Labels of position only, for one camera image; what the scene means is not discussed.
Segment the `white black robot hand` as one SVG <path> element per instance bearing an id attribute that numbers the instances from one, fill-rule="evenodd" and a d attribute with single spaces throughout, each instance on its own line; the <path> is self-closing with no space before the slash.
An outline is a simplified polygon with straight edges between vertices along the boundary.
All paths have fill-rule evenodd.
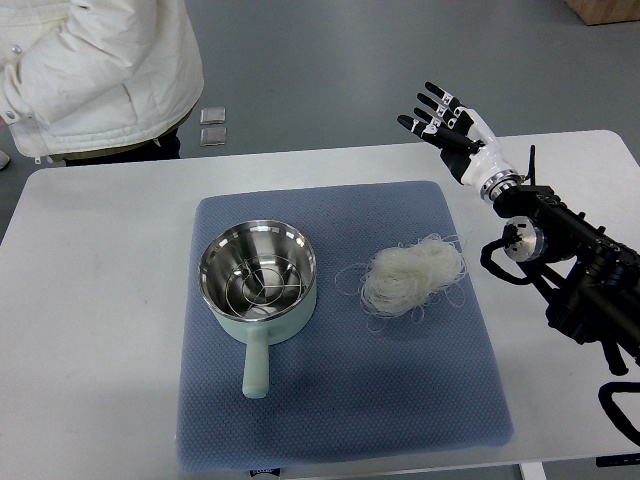
<path id="1" fill-rule="evenodd" d="M 411 116 L 398 123 L 422 141 L 436 147 L 453 178 L 474 188 L 487 203 L 522 183 L 522 177 L 504 158 L 497 136 L 484 119 L 456 96 L 427 82 L 421 102 Z"/>

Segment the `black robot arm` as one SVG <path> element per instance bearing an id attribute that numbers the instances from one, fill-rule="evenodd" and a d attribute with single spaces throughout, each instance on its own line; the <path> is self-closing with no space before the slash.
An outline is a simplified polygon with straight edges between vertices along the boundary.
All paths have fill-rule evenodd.
<path id="1" fill-rule="evenodd" d="M 484 246 L 480 263 L 513 285 L 532 285 L 547 302 L 551 328 L 578 344 L 598 342 L 612 374 L 639 357 L 639 255 L 575 213 L 535 173 L 503 171 L 481 196 L 506 219 L 502 236 Z"/>

